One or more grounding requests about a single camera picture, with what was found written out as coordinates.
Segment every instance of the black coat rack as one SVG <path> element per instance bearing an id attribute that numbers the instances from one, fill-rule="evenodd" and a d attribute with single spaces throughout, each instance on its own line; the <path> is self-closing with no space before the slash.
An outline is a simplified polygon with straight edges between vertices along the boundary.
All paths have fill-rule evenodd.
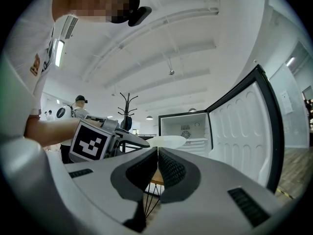
<path id="1" fill-rule="evenodd" d="M 123 96 L 123 98 L 125 99 L 126 105 L 125 105 L 125 110 L 123 110 L 122 108 L 119 108 L 119 107 L 118 107 L 118 109 L 120 109 L 121 111 L 123 111 L 123 113 L 120 113 L 120 112 L 118 112 L 118 113 L 124 116 L 124 125 L 121 126 L 121 128 L 123 128 L 124 130 L 127 130 L 127 128 L 128 128 L 127 117 L 130 117 L 130 116 L 134 115 L 134 113 L 133 113 L 133 114 L 129 114 L 129 113 L 132 112 L 132 111 L 137 110 L 137 108 L 136 108 L 136 109 L 133 109 L 133 110 L 129 110 L 129 103 L 130 103 L 134 98 L 136 98 L 136 97 L 138 97 L 138 96 L 135 96 L 135 97 L 133 97 L 131 100 L 129 100 L 129 96 L 130 96 L 129 93 L 128 93 L 127 99 L 126 99 L 126 97 L 125 97 L 122 93 L 120 93 L 120 94 L 121 94 L 121 95 Z M 125 148 L 126 148 L 126 145 L 123 144 L 123 152 L 125 152 Z"/>

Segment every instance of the human arm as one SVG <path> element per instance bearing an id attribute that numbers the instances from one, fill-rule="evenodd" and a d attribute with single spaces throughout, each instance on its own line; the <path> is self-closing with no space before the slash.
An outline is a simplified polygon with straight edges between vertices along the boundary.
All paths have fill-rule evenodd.
<path id="1" fill-rule="evenodd" d="M 78 126 L 79 118 L 58 121 L 41 121 L 39 116 L 29 116 L 24 136 L 37 141 L 42 147 L 72 139 Z M 101 123 L 86 119 L 85 121 L 100 127 Z"/>

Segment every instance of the yellow and black tape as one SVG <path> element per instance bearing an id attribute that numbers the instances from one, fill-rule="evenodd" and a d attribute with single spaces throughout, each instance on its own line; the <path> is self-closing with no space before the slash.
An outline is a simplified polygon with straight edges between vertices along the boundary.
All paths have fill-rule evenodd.
<path id="1" fill-rule="evenodd" d="M 282 190 L 280 190 L 280 189 L 276 189 L 276 191 L 278 191 L 278 192 L 280 192 L 280 193 L 284 194 L 285 196 L 287 196 L 287 197 L 289 197 L 289 198 L 291 198 L 291 199 L 294 199 L 294 197 L 292 197 L 292 196 L 291 196 L 291 195 L 289 195 L 288 193 L 283 192 L 283 191 L 282 191 Z"/>

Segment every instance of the ceiling light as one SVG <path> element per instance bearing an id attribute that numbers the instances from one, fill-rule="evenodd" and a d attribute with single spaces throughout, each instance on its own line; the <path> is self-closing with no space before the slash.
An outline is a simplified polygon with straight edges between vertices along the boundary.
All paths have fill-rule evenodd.
<path id="1" fill-rule="evenodd" d="M 55 65 L 57 67 L 60 66 L 63 47 L 64 47 L 64 42 L 62 40 L 59 40 L 58 41 L 58 47 L 57 47 L 57 53 L 56 53 L 56 56 L 55 56 Z"/>
<path id="2" fill-rule="evenodd" d="M 292 57 L 286 65 L 289 66 L 293 61 L 294 61 L 294 57 Z"/>

